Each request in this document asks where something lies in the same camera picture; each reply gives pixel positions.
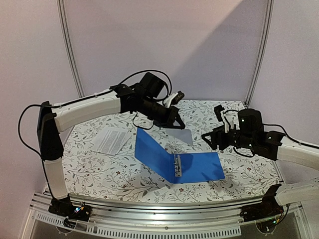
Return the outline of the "chrome lever arch clip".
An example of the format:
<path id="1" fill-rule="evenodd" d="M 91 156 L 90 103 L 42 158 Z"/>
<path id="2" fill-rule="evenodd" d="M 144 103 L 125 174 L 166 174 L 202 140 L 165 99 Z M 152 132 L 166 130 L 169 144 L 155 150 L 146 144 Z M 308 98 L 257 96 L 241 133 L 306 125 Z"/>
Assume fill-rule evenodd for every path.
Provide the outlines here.
<path id="1" fill-rule="evenodd" d="M 174 174 L 175 174 L 175 177 L 182 176 L 181 158 L 180 158 L 180 155 L 178 154 L 174 155 Z"/>

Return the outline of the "blue folder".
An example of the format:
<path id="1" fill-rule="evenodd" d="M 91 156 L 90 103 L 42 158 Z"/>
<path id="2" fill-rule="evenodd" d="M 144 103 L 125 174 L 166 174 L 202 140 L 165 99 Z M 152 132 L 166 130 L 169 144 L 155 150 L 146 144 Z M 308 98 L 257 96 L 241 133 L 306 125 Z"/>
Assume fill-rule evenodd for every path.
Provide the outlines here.
<path id="1" fill-rule="evenodd" d="M 175 154 L 181 158 L 181 177 L 174 174 Z M 137 129 L 135 158 L 172 184 L 225 179 L 217 152 L 169 153 L 141 128 Z"/>

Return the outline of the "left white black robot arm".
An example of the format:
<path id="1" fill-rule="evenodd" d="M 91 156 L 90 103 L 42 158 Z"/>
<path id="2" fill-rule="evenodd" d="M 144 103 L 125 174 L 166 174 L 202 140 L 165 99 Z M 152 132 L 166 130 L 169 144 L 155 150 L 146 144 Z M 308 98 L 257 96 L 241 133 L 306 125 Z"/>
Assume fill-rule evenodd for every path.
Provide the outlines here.
<path id="1" fill-rule="evenodd" d="M 59 134 L 77 124 L 106 115 L 138 112 L 162 128 L 185 129 L 175 107 L 182 98 L 181 91 L 174 94 L 168 105 L 156 99 L 162 86 L 135 83 L 132 86 L 119 84 L 85 98 L 59 105 L 44 102 L 40 105 L 37 137 L 40 158 L 52 198 L 70 203 L 66 189 L 62 157 L 64 146 Z"/>

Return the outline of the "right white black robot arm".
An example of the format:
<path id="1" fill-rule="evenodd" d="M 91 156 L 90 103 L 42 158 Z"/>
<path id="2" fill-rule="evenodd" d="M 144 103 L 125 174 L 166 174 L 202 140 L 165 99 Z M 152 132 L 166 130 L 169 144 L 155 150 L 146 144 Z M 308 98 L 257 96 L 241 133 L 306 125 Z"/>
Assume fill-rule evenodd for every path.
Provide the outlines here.
<path id="1" fill-rule="evenodd" d="M 306 146 L 289 139 L 284 133 L 277 131 L 254 130 L 245 132 L 241 129 L 225 131 L 223 126 L 204 133 L 202 139 L 211 149 L 224 150 L 230 146 L 251 150 L 254 155 L 273 161 L 286 161 L 303 165 L 315 170 L 319 169 L 319 147 Z M 269 188 L 262 201 L 269 201 L 283 206 L 290 203 L 316 200 L 319 198 L 319 179 L 293 184 L 277 184 Z"/>

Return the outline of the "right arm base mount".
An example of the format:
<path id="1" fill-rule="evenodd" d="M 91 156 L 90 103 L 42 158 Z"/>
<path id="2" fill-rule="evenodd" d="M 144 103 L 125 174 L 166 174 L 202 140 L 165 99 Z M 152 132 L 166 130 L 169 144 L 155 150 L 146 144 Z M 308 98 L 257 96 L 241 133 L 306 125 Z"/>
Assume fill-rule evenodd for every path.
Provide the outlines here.
<path id="1" fill-rule="evenodd" d="M 239 214 L 244 222 L 255 221 L 257 230 L 262 234 L 272 234 L 285 219 L 291 204 L 279 205 L 275 199 L 263 199 L 261 202 L 243 206 Z"/>

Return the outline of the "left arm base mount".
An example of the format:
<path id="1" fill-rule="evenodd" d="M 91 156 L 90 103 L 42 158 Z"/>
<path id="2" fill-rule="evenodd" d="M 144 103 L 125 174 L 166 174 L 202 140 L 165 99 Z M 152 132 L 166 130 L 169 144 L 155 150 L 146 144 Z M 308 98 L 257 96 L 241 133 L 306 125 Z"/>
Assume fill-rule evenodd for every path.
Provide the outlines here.
<path id="1" fill-rule="evenodd" d="M 63 226 L 74 229 L 78 221 L 88 222 L 92 213 L 92 207 L 82 203 L 74 206 L 71 202 L 52 199 L 48 211 L 52 214 L 64 217 Z"/>

